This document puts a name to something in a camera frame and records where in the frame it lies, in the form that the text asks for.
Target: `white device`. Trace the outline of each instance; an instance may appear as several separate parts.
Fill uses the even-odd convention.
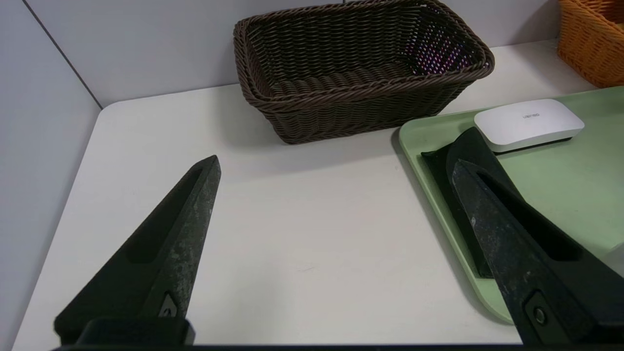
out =
[[[564,141],[585,123],[553,99],[518,102],[479,112],[474,123],[496,153]]]

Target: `black object on tray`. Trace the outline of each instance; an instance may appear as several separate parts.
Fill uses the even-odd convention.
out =
[[[246,18],[234,29],[245,99],[289,144],[438,114],[494,56],[436,0],[369,0]]]
[[[624,279],[524,201],[480,132],[437,155],[445,162],[427,164],[456,220],[469,219],[462,236],[477,242],[471,254],[482,251],[523,343],[624,343]]]
[[[422,158],[431,171],[444,198],[444,202],[449,206],[449,210],[451,210],[451,214],[462,232],[477,273],[482,278],[492,278],[492,271],[487,265],[483,251],[474,235],[470,219],[466,216],[459,199],[453,192],[452,175],[455,163],[461,159],[480,165],[510,191],[514,192],[516,196],[521,197],[518,189],[515,188],[505,169],[500,165],[479,131],[474,127],[465,131],[457,140],[442,149],[423,152]]]

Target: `white table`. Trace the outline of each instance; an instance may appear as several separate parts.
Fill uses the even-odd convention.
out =
[[[443,113],[593,89],[552,41],[493,49]],[[223,175],[187,318],[198,344],[517,343],[471,291],[396,129],[287,146],[238,85],[118,102],[97,120],[14,350],[196,161]]]

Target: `green tray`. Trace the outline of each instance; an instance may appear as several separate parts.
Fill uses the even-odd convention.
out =
[[[602,259],[624,242],[624,87],[556,97],[585,128],[570,141],[498,156],[526,201]],[[399,140],[472,288],[487,310],[513,323],[494,279],[475,275],[472,257],[421,157],[474,126],[483,110],[416,119]]]

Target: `orange wicker basket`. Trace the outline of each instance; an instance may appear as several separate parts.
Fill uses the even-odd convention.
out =
[[[624,0],[559,3],[559,57],[597,87],[624,85]]]

